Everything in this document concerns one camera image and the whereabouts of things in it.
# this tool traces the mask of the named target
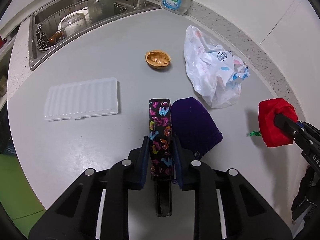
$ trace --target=sink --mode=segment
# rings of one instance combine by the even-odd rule
[[[76,4],[83,0],[56,0],[53,4],[49,4],[45,7],[43,7],[40,11],[38,11],[34,17],[35,24],[39,24],[52,16],[53,14],[57,13],[58,11]]]
[[[86,7],[87,1],[55,0],[31,16],[29,28],[29,65],[31,70],[35,70],[45,59],[64,45],[99,26],[129,15],[161,8],[161,6],[148,1],[145,7],[137,8],[133,6],[134,0],[113,0],[115,15],[93,24],[89,23],[85,29],[68,36],[55,45],[50,45],[48,38],[57,32],[60,20],[66,15]]]

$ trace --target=countertop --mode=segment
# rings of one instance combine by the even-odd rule
[[[239,101],[224,109],[211,109],[194,92],[186,75],[183,43],[189,25],[216,36],[225,48],[233,50],[222,37],[195,20],[160,9],[84,34],[50,56],[11,94],[8,114],[14,145],[23,171],[45,208],[86,168],[110,168],[126,158],[131,149],[141,146],[143,136],[148,134],[149,99],[169,98],[174,102],[193,96],[204,104],[224,137],[203,161],[214,169],[239,170],[291,223],[288,203],[292,203],[305,171],[301,150],[296,145],[271,149],[261,138],[247,137],[247,133],[259,129],[258,103],[273,98],[274,92],[261,74],[251,69]],[[172,64],[167,71],[155,71],[146,64],[145,52],[152,49],[170,54]],[[118,80],[118,114],[44,120],[44,102],[51,86],[102,77]],[[158,220],[149,180],[141,192],[129,192],[130,239],[155,239],[155,226],[167,228],[174,239],[191,239],[193,193],[180,192],[175,186],[172,198],[173,216]],[[156,239],[165,236],[164,230]]]
[[[154,3],[161,4],[162,0],[150,0]],[[269,56],[250,39],[246,33],[233,25],[227,19],[217,14],[206,6],[192,1],[191,7],[187,11],[187,17],[202,24],[209,31],[217,33],[218,36],[227,43],[236,48],[246,63],[251,64],[257,70],[257,74],[270,87],[274,93],[291,103],[300,120],[304,121],[305,117],[301,106],[292,91],[289,83],[286,81],[277,66],[272,62]],[[28,70],[28,34],[30,18],[21,23],[17,40],[13,48],[12,59],[14,63],[10,64],[8,77],[8,99],[14,95],[17,89],[30,76]]]

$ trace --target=red cloth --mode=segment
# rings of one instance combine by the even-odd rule
[[[0,49],[1,49],[2,46],[5,44],[6,41],[7,41],[6,39],[2,40],[2,38],[1,38],[1,36],[0,36]]]
[[[259,127],[262,139],[267,147],[278,147],[293,143],[293,137],[288,137],[274,125],[276,114],[283,114],[294,122],[298,121],[298,116],[293,106],[283,98],[274,98],[260,102]]]

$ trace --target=green floor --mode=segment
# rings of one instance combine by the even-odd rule
[[[0,154],[0,202],[26,237],[45,212],[15,155]]]

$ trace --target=plastic bag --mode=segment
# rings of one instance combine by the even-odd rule
[[[184,42],[186,71],[196,92],[212,108],[237,102],[248,66],[198,28],[189,26]]]

